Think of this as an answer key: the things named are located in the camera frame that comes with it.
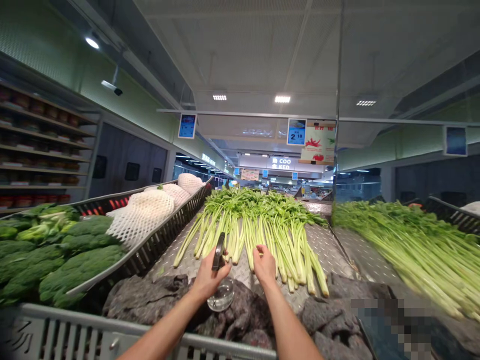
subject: human arm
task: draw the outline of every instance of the human arm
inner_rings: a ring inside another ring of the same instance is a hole
[[[324,360],[313,340],[285,300],[275,280],[275,258],[265,245],[253,249],[255,275],[265,292],[280,360]]]
[[[219,271],[212,271],[215,249],[201,261],[191,290],[176,303],[170,312],[161,318],[118,360],[162,360],[172,352],[182,337],[190,319],[209,297],[232,268],[226,264]]]

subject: security camera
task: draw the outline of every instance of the security camera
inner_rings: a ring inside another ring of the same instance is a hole
[[[112,90],[117,96],[120,96],[124,93],[119,87],[116,87],[115,85],[109,83],[108,81],[103,80],[101,84],[107,89]]]

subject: hanging sign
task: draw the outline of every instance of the hanging sign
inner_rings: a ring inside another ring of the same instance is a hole
[[[195,139],[195,127],[197,126],[197,115],[181,114],[178,137],[181,139]]]
[[[305,128],[307,127],[307,119],[288,119],[288,137],[287,145],[305,146]]]
[[[309,121],[305,130],[305,147],[301,150],[299,163],[334,165],[335,123]]]
[[[241,170],[241,180],[258,181],[260,171],[258,169],[245,169]]]
[[[443,127],[443,155],[455,157],[468,156],[466,127]]]

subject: green wall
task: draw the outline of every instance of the green wall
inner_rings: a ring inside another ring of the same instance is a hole
[[[164,106],[125,71],[117,80],[122,96],[103,87],[101,81],[111,81],[115,63],[89,46],[48,1],[1,1],[0,51],[185,152],[208,155],[223,170],[223,159],[201,139],[177,138],[177,118],[156,112]]]

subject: ceiling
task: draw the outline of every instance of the ceiling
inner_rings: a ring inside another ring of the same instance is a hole
[[[343,25],[340,0],[88,1],[116,19],[112,28],[139,57],[149,54],[160,80],[168,82],[170,70],[177,83],[184,80],[188,102],[200,111],[406,118],[422,105],[409,94],[452,92],[458,84],[441,75],[480,50],[476,0],[345,0]],[[176,87],[174,96],[183,93]],[[227,100],[215,101],[215,93]],[[275,103],[276,94],[291,96],[290,103]],[[356,106],[364,97],[377,103]],[[343,122],[338,146],[367,147],[388,127]],[[285,144],[286,130],[286,118],[198,118],[201,136],[234,163],[241,150],[298,155],[299,147]]]

